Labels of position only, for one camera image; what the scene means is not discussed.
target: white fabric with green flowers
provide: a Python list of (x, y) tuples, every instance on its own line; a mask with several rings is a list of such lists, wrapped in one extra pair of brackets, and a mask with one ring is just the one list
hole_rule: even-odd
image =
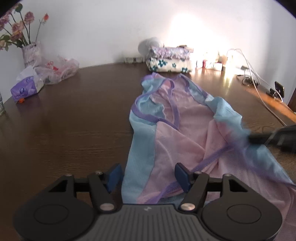
[(189, 73), (192, 71), (190, 60), (183, 59), (156, 59), (149, 58), (146, 61), (150, 71)]

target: silver screw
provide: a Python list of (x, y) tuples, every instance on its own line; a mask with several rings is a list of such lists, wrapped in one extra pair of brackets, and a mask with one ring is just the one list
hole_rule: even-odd
[(100, 209), (103, 211), (112, 211), (114, 209), (114, 205), (112, 203), (103, 203), (100, 205)]
[(195, 205), (193, 203), (186, 202), (181, 205), (181, 209), (184, 211), (192, 211), (195, 209)]

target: wooden table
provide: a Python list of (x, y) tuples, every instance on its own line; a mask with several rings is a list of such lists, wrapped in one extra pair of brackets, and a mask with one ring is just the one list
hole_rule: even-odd
[[(61, 175), (86, 177), (114, 163), (125, 167), (133, 135), (130, 107), (141, 94), (140, 80), (147, 74), (145, 64), (84, 68), (68, 80), (45, 86), (23, 104), (11, 98), (5, 103), (7, 112), (0, 117), (0, 240), (18, 240), (12, 226), (16, 208)], [(213, 96), (228, 101), (253, 132), (281, 127), (254, 89), (224, 75), (198, 70), (191, 78)], [(265, 94), (264, 99), (287, 124), (296, 121), (286, 105)], [(295, 155), (275, 148), (271, 151), (296, 181)], [(86, 194), (78, 198), (89, 202)]]

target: purple tissue pack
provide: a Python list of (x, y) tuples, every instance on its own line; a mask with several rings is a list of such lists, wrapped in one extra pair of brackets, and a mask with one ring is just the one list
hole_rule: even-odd
[(31, 95), (37, 94), (34, 76), (24, 78), (14, 87), (12, 87), (10, 91), (15, 102), (19, 101), (22, 98), (27, 98)]

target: folded cloth stack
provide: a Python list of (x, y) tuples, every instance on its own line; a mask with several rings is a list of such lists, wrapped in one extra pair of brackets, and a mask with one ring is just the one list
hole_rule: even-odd
[(192, 71), (190, 51), (177, 47), (152, 47), (147, 55), (146, 64), (150, 71), (156, 72), (182, 72)]

